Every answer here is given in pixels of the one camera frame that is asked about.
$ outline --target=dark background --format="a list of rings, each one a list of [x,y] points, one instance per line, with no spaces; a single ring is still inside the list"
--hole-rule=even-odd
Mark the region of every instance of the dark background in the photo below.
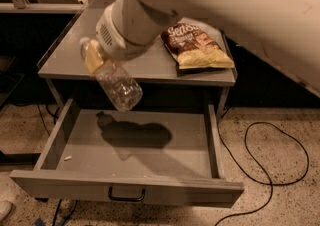
[[[15,58],[8,74],[24,74],[6,103],[54,103],[37,62],[74,15],[0,14],[0,56]],[[227,106],[320,107],[320,99],[277,70],[228,40],[238,79],[231,88]],[[0,92],[5,86],[0,74]]]

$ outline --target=bottle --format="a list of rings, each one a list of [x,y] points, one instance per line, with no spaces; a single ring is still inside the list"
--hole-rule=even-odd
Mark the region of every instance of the bottle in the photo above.
[[[136,106],[143,92],[135,79],[121,67],[122,62],[108,59],[95,39],[82,38],[80,47],[88,71],[100,83],[114,107],[126,112]]]

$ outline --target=gray tabletop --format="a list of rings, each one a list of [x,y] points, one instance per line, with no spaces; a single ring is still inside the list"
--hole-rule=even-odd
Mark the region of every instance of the gray tabletop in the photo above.
[[[39,71],[42,78],[93,80],[80,57],[79,40],[82,37],[95,37],[96,23],[104,8],[113,0],[94,0],[84,10],[79,19],[67,32],[57,48],[50,55]],[[183,18],[182,21],[197,24],[213,37],[220,47],[226,51],[221,33],[202,22]],[[235,74],[231,69],[219,69],[196,74],[178,74],[176,62],[165,49],[160,37],[140,57],[124,65],[124,68],[139,82],[176,83],[209,86],[232,86]]]

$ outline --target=speckled floor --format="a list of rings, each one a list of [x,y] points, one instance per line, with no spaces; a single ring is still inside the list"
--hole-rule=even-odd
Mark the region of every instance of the speckled floor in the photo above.
[[[40,105],[49,131],[52,117]],[[247,127],[254,122],[275,124],[299,139],[306,148],[310,165],[306,177],[294,185],[274,187],[270,203],[261,211],[226,219],[219,225],[320,225],[320,109],[231,108],[220,123],[221,136],[235,158],[254,178],[268,181],[245,150]],[[0,148],[4,153],[41,152],[48,134],[37,106],[6,105],[0,111]],[[248,132],[247,145],[266,168],[274,183],[294,181],[306,169],[306,157],[300,146],[269,125],[254,125]],[[169,207],[80,201],[67,225],[214,225],[220,218],[255,210],[270,196],[270,187],[245,176],[221,147],[226,178],[243,182],[245,191],[231,209]],[[9,200],[13,209],[0,225],[35,225],[38,218],[51,225],[58,200],[43,203],[29,197],[9,177],[0,172],[0,200]],[[74,201],[64,200],[57,222],[68,214]]]

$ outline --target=white shoe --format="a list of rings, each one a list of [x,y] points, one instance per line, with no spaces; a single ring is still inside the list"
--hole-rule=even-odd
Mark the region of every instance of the white shoe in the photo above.
[[[9,201],[0,201],[0,222],[10,213],[11,208]]]

